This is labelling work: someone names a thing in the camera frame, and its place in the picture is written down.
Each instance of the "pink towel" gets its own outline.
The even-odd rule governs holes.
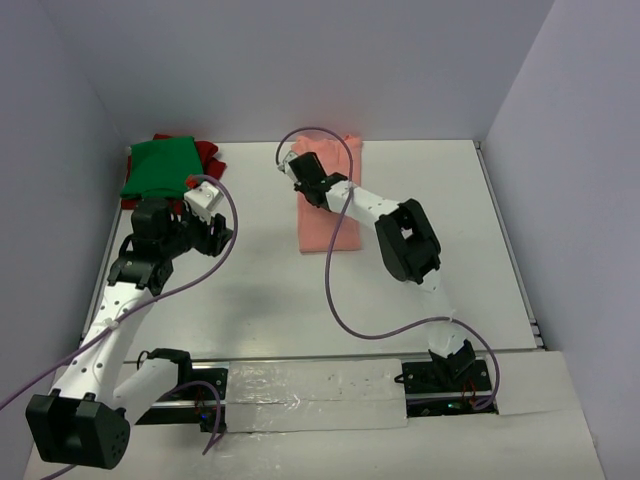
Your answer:
[[[347,135],[344,140],[353,154],[353,182],[360,185],[362,139]],[[349,157],[342,144],[337,140],[311,140],[300,136],[291,149],[298,155],[316,152],[327,175],[334,172],[349,175]],[[337,213],[314,207],[307,203],[302,194],[298,194],[298,245],[300,252],[326,252],[337,221]],[[360,250],[360,248],[358,222],[351,218],[345,218],[340,227],[334,250]]]

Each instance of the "red cloth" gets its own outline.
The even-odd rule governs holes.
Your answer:
[[[153,140],[165,140],[167,138],[172,137],[171,135],[163,135],[160,133],[156,133],[153,136]],[[214,155],[218,153],[218,146],[215,143],[206,142],[203,140],[199,140],[195,142],[195,144],[196,150],[198,151],[198,156],[200,157],[200,163],[202,163],[202,171],[204,172],[204,174],[209,175],[216,180],[220,180],[225,168],[227,168],[227,164],[221,162],[217,158],[214,158]],[[127,158],[127,181],[129,181],[129,175],[131,175],[131,155],[129,155],[129,157]],[[137,199],[120,199],[120,207],[123,210],[133,210],[136,207],[137,203]],[[182,213],[182,202],[176,201],[174,203],[174,211],[178,215]]]

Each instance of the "black bracket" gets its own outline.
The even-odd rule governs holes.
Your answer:
[[[438,381],[445,386],[453,386],[454,382],[464,375],[476,360],[476,352],[469,340],[465,340],[462,348],[456,353],[441,357],[429,350],[433,361],[433,371]]]
[[[327,175],[315,152],[307,152],[289,162],[289,168],[298,179],[294,190],[314,207],[329,210],[327,192],[338,182],[347,180],[341,173]]]
[[[185,203],[182,217],[178,218],[164,198],[138,202],[131,214],[131,226],[133,233],[122,242],[107,283],[135,283],[137,288],[148,288],[154,296],[162,293],[173,273],[174,258],[191,248],[203,255],[218,256],[233,233],[221,214],[207,224]]]
[[[394,378],[396,383],[404,385],[404,392],[410,394],[424,393],[458,393],[468,388],[473,382],[478,392],[491,390],[487,362],[476,360],[457,379],[443,384],[433,362],[406,362],[402,364],[402,374]]]
[[[399,203],[395,211],[381,215],[375,229],[382,261],[397,280],[420,285],[427,273],[440,268],[440,242],[417,200]]]
[[[227,392],[227,374],[226,368],[193,368],[189,375],[188,381],[200,380],[213,385],[220,399],[224,400]],[[224,408],[220,412],[216,412],[211,408],[202,408],[198,412],[196,400],[198,395],[202,394],[202,401],[214,401],[213,394],[207,388],[191,387],[177,391],[166,397],[167,401],[186,401],[186,406],[152,406],[138,420],[136,425],[173,425],[173,424],[199,424],[202,432],[212,432],[216,414],[221,415],[221,428],[224,429]]]
[[[169,360],[171,363],[178,365],[178,385],[191,381],[191,372],[193,371],[191,364],[191,355],[184,350],[174,350],[172,348],[156,348],[147,355],[147,360],[161,358]]]
[[[45,462],[112,469],[131,431],[120,413],[91,400],[33,395],[26,417]]]

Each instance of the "white enclosure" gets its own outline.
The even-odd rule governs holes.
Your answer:
[[[146,325],[134,347],[175,339],[195,344],[201,358],[212,358],[215,352],[231,358],[269,357],[270,348],[279,349],[280,356],[299,356],[322,354],[314,343],[321,337],[332,348],[323,350],[326,355],[360,349],[348,337],[334,338],[336,332],[317,326],[330,321],[322,310],[322,286],[303,276],[307,268],[314,274],[321,269],[322,259],[296,263],[295,202],[285,196],[282,178],[269,178],[273,144],[247,143],[275,142],[295,127],[319,124],[362,135],[363,158],[367,148],[370,152],[370,165],[363,165],[365,186],[388,189],[384,193],[389,196],[406,192],[405,197],[419,198],[425,210],[435,210],[443,258],[449,255],[453,265],[443,274],[459,307],[453,306],[475,318],[478,323],[471,323],[486,331],[505,359],[516,355],[505,360],[507,365],[520,368],[517,355],[533,355],[529,316],[535,316],[547,346],[566,356],[607,479],[637,478],[639,22],[640,4],[635,0],[3,1],[0,397],[77,345],[96,278],[98,284],[103,279],[104,271],[99,270],[109,232],[115,232],[116,241],[126,233],[126,215],[120,217],[117,211],[124,147],[156,132],[216,143],[244,142],[227,143],[221,150],[229,164],[223,180],[240,190],[247,182],[279,189],[272,204],[256,207],[248,231],[259,237],[268,230],[271,241],[278,243],[273,238],[277,230],[289,249],[265,253],[255,238],[243,238],[247,243],[239,248],[244,258],[272,255],[253,262],[254,283],[263,284],[272,272],[282,273],[298,291],[315,292],[317,297],[305,303],[308,311],[296,312],[283,301],[282,292],[252,289],[250,281],[243,290],[240,284],[251,278],[251,262],[230,260],[236,263],[230,263],[229,270],[238,270],[229,273],[230,283],[215,283],[221,281],[216,277],[207,287],[211,294],[227,288],[224,295],[235,302],[220,306],[219,315],[254,315],[250,305],[262,302],[272,309],[267,317],[288,328],[289,336],[278,337],[261,325],[264,341],[252,340],[249,327],[239,322],[237,338],[244,343],[225,344],[214,335],[229,332],[208,327],[180,330],[180,337],[170,327],[177,315],[171,308],[179,309],[174,305],[164,313],[154,312],[156,323],[164,326]],[[429,139],[466,142],[424,142]],[[532,312],[518,289],[519,272],[502,237],[486,172],[475,163],[478,152],[472,140],[481,142],[480,155],[513,241]],[[466,163],[458,172],[459,165],[446,162]],[[422,181],[428,174],[433,176]],[[458,174],[468,177],[458,179]],[[247,192],[242,190],[239,198],[242,207],[250,209],[253,199]],[[465,204],[470,198],[472,206]],[[452,213],[447,215],[449,206]],[[273,226],[273,219],[281,223]],[[404,302],[398,322],[433,313],[398,285],[385,283],[376,269],[363,266],[373,263],[366,260],[372,251],[366,248],[367,240],[371,237],[365,234],[362,252],[338,256],[338,283],[347,284],[348,275],[356,272],[367,277],[373,296],[396,295]],[[202,268],[194,257],[180,261],[186,273],[180,273],[178,283]],[[278,261],[285,263],[282,271]],[[474,276],[479,271],[486,275],[484,282]],[[218,301],[211,299],[206,305],[215,308]],[[366,302],[349,304],[348,294],[339,301],[352,317],[361,309],[375,310]],[[389,306],[374,311],[367,317],[369,325],[382,329],[393,311]],[[313,327],[296,330],[298,313]],[[365,320],[356,322],[364,326]],[[307,343],[296,345],[300,337]],[[420,345],[405,339],[366,348],[372,349],[357,353],[416,352]],[[560,360],[552,360],[548,369],[564,374]],[[565,460],[548,465],[550,472],[587,478],[597,470],[597,462],[583,455],[590,441],[580,405],[559,383],[547,385],[549,379],[543,381],[540,373],[546,370],[540,365],[547,364],[537,362],[530,356],[524,361],[537,368],[535,393],[559,392],[563,406],[549,400],[556,398],[553,395],[543,395],[543,407],[537,410],[531,398],[541,397],[529,394],[531,385],[514,374],[516,367],[507,368],[508,378],[517,380],[503,393],[504,417],[495,416],[505,423],[475,417],[473,428],[480,436],[495,438],[489,456],[501,459],[497,471],[507,478],[525,475],[517,462],[509,462],[509,442],[493,437],[505,425],[531,433],[536,458],[550,458],[554,450],[573,442],[576,450],[565,450]],[[30,393],[48,386],[43,381]],[[25,471],[32,444],[23,414],[27,398],[0,412],[2,478],[19,479]],[[519,416],[524,404],[530,408],[526,412],[539,416]],[[446,437],[457,435],[458,428],[465,431],[465,425],[442,421],[436,428]],[[406,438],[420,441],[425,425],[410,427]],[[181,429],[156,439],[158,450],[152,453],[140,450],[140,442],[153,436],[148,427],[135,435],[140,440],[134,448],[149,462],[170,456],[183,444],[180,462],[195,462],[194,450],[188,449],[196,440]],[[331,442],[329,437],[298,435],[283,436],[266,449],[255,439],[237,440],[237,448],[258,458],[286,449],[282,478],[302,478],[304,471],[297,463],[304,455],[301,442]],[[380,457],[385,442],[395,442],[358,432],[333,438],[339,449],[364,437]],[[549,437],[553,442],[545,445]],[[429,442],[433,449],[424,457],[418,456],[418,449],[404,451],[403,458],[414,459],[414,468],[421,469],[446,455],[438,453],[433,438]],[[464,442],[470,448],[481,443],[470,438]],[[389,458],[403,450],[390,452]],[[474,452],[469,458],[489,468],[480,450]],[[329,454],[335,452],[328,448]],[[364,462],[367,455],[358,455]],[[127,462],[123,471],[140,474],[131,457]],[[233,478],[242,460],[231,455],[207,462],[216,463],[199,464],[201,473],[220,467]],[[358,470],[356,464],[349,470],[337,458],[327,465],[327,476],[357,478],[351,475],[356,471],[362,478],[397,474]],[[28,478],[51,471],[34,463],[29,468]],[[154,468],[158,475],[175,478],[176,472]],[[456,468],[460,478],[474,473],[462,464]],[[76,470],[71,478],[84,478],[84,472]],[[437,471],[436,476],[439,473],[445,477],[447,471]]]

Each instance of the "wire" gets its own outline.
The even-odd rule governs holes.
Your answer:
[[[54,478],[61,477],[62,475],[64,475],[65,473],[69,472],[70,470],[73,470],[76,467],[77,467],[77,465],[67,465],[66,467],[61,468],[57,472],[52,473],[51,475],[47,475],[46,477],[42,477],[40,480],[53,480]]]
[[[193,401],[193,411],[196,415],[200,415],[200,402],[202,402],[202,406],[204,407],[204,396],[202,394],[202,388],[198,387],[196,391],[196,397]]]
[[[475,402],[476,402],[476,394],[478,393],[478,391],[476,390],[476,384],[473,383],[473,380],[471,378],[469,378],[469,384],[471,385],[471,392],[472,392],[470,402],[475,404]]]
[[[149,306],[149,305],[151,305],[153,303],[159,302],[160,300],[164,300],[165,298],[168,298],[168,297],[171,297],[173,295],[177,295],[178,293],[184,292],[185,290],[187,290],[187,289],[199,284],[200,282],[206,280],[211,275],[213,275],[224,264],[224,262],[227,260],[227,258],[229,258],[229,254],[233,250],[233,247],[236,244],[236,238],[238,237],[238,210],[236,209],[236,205],[235,205],[233,199],[231,198],[231,194],[229,193],[229,190],[227,190],[227,188],[222,183],[220,183],[220,181],[216,180],[213,177],[210,177],[209,175],[194,175],[193,178],[198,179],[198,180],[206,180],[207,182],[212,183],[213,185],[215,185],[216,187],[218,187],[220,189],[220,191],[223,193],[223,195],[226,197],[227,201],[229,202],[229,206],[231,207],[231,217],[233,218],[233,227],[234,228],[233,228],[233,233],[231,235],[231,239],[229,240],[228,247],[226,248],[226,250],[224,251],[224,253],[220,257],[220,260],[218,260],[218,262],[208,272],[204,273],[203,275],[201,275],[200,277],[196,278],[195,280],[182,285],[181,287],[178,287],[178,288],[175,288],[175,289],[170,290],[168,292],[162,293],[162,294],[158,295],[157,297],[153,297],[150,300],[147,300],[145,302],[142,302],[142,303],[136,305],[131,310],[125,312],[124,314],[120,315],[118,318],[115,319],[115,321],[118,322],[119,324],[124,322],[126,319],[131,317],[131,315],[133,315],[134,313],[142,310],[143,308],[146,308],[147,306]],[[81,353],[86,352],[87,350],[89,350],[94,345],[100,343],[108,335],[110,335],[112,331],[113,330],[111,328],[105,328],[102,332],[100,332],[98,335],[96,335],[92,340],[90,340],[89,342],[85,343],[84,345],[82,345],[77,350],[71,352],[69,355],[64,357],[59,362],[53,364],[51,367],[47,368],[42,373],[40,373],[40,374],[36,375],[35,377],[33,377],[27,383],[25,383],[20,388],[18,388],[15,392],[9,394],[6,398],[4,398],[2,400],[2,402],[0,402],[0,411],[4,410],[7,407],[7,405],[9,405],[11,402],[13,402],[16,398],[18,398],[20,395],[22,395],[24,392],[26,392],[29,388],[31,388],[36,383],[38,383],[40,380],[42,380],[43,378],[47,377],[48,375],[51,375],[58,368],[67,365],[75,357],[77,357]]]
[[[142,356],[146,354],[147,357],[149,356],[149,350],[143,350],[140,352],[140,355],[138,355],[138,359],[136,360],[136,370],[140,370],[140,367],[142,366],[142,364],[144,363],[144,361],[142,360]]]
[[[494,384],[494,387],[493,387],[493,391],[491,392],[491,395],[489,397],[487,397],[487,399],[484,402],[477,402],[473,406],[473,408],[474,408],[474,410],[482,410],[482,409],[486,408],[487,406],[491,405],[493,403],[493,401],[495,400],[496,395],[498,394],[498,389],[500,388],[500,366],[498,365],[498,359],[496,358],[495,352],[489,346],[489,344],[484,340],[484,338],[482,338],[480,336],[480,334],[475,329],[473,329],[472,327],[470,327],[466,323],[464,323],[464,322],[462,322],[462,321],[460,321],[460,320],[458,320],[456,318],[438,316],[438,317],[424,318],[422,320],[418,320],[416,322],[413,322],[413,323],[410,323],[408,325],[405,325],[404,327],[400,327],[400,328],[397,328],[395,330],[391,330],[390,332],[380,333],[380,334],[377,334],[377,335],[366,335],[366,334],[363,334],[363,333],[356,332],[355,330],[350,328],[342,320],[342,318],[340,318],[340,315],[338,314],[336,306],[335,306],[335,304],[333,302],[333,295],[331,294],[331,282],[330,282],[330,278],[331,278],[331,276],[330,276],[330,273],[331,273],[331,257],[333,256],[333,249],[335,247],[336,238],[338,237],[338,232],[340,231],[340,226],[342,225],[342,222],[344,221],[344,217],[346,216],[347,209],[349,208],[349,204],[351,203],[351,200],[353,200],[353,183],[352,183],[353,182],[353,163],[354,163],[353,162],[353,154],[351,153],[351,149],[349,148],[347,143],[342,139],[342,137],[340,137],[334,131],[329,130],[328,128],[323,128],[323,127],[301,127],[301,128],[296,128],[295,130],[289,132],[287,135],[285,135],[285,137],[278,144],[278,148],[276,149],[276,164],[277,165],[280,164],[280,160],[279,160],[280,150],[282,149],[282,146],[284,145],[284,143],[292,135],[295,135],[296,133],[307,131],[307,130],[315,130],[315,131],[324,132],[324,133],[326,133],[328,135],[331,135],[336,140],[338,140],[340,142],[340,144],[342,144],[342,146],[344,147],[344,149],[347,152],[347,156],[349,157],[349,176],[348,176],[348,178],[349,178],[349,194],[347,195],[347,200],[345,201],[344,206],[342,207],[342,210],[340,211],[340,215],[338,216],[338,222],[336,223],[336,227],[334,228],[333,233],[331,234],[331,240],[329,241],[329,248],[327,249],[327,258],[326,258],[325,266],[324,266],[324,290],[325,290],[325,294],[327,296],[327,303],[329,304],[329,310],[331,310],[331,314],[333,315],[333,318],[335,318],[336,322],[338,322],[338,325],[340,325],[340,327],[342,327],[342,329],[344,331],[346,331],[347,333],[353,335],[354,337],[360,338],[362,340],[382,340],[382,339],[393,337],[393,336],[398,335],[400,333],[406,332],[407,330],[411,330],[412,328],[419,327],[420,325],[425,325],[427,323],[451,322],[451,323],[454,323],[456,325],[461,326],[462,328],[467,330],[469,333],[471,333],[474,337],[476,337],[478,339],[478,341],[482,344],[482,346],[487,350],[487,352],[489,353],[489,356],[491,357],[491,360],[493,361],[493,364],[495,366],[495,371],[496,371],[495,384]]]
[[[220,394],[218,393],[218,390],[216,390],[216,387],[211,385],[209,382],[194,380],[193,382],[187,382],[187,383],[183,383],[182,385],[178,385],[173,390],[168,391],[165,395],[163,395],[163,397],[167,395],[171,395],[172,393],[179,392],[180,390],[184,390],[185,388],[190,388],[190,387],[208,388],[209,390],[211,390],[211,393],[213,393],[213,396],[216,399],[216,419],[213,422],[213,432],[211,433],[211,439],[209,439],[209,442],[207,443],[207,445],[204,447],[204,450],[202,451],[202,455],[206,455],[206,453],[211,449],[211,447],[213,447],[218,442],[218,440],[220,440],[220,437],[222,437],[222,434],[218,435],[218,430],[220,429],[221,401],[220,401]]]

